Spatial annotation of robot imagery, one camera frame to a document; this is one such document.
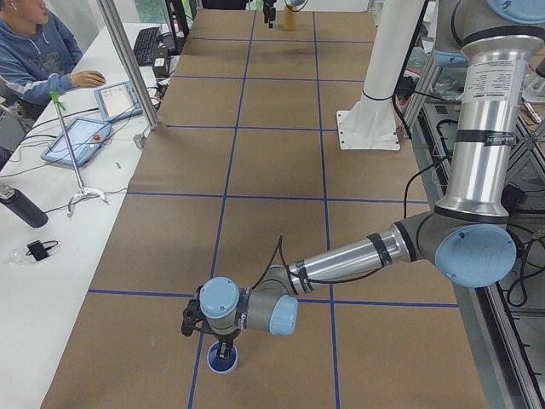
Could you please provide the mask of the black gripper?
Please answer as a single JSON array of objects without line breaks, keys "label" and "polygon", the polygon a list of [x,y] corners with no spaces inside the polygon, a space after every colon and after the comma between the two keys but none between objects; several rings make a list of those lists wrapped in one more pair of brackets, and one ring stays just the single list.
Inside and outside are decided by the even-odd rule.
[{"label": "black gripper", "polygon": [[231,344],[240,335],[241,330],[236,326],[217,328],[211,326],[209,333],[219,341],[217,356],[220,360],[227,361],[231,358]]},{"label": "black gripper", "polygon": [[264,14],[264,21],[267,22],[269,29],[273,28],[273,22],[276,20],[276,0],[263,0],[262,12]]}]

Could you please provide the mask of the person's hand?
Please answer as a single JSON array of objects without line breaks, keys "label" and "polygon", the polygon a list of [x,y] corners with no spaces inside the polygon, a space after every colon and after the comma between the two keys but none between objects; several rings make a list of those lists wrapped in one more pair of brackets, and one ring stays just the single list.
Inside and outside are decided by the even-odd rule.
[{"label": "person's hand", "polygon": [[76,88],[94,88],[104,84],[100,84],[95,77],[97,71],[81,71],[70,75],[71,82]]}]

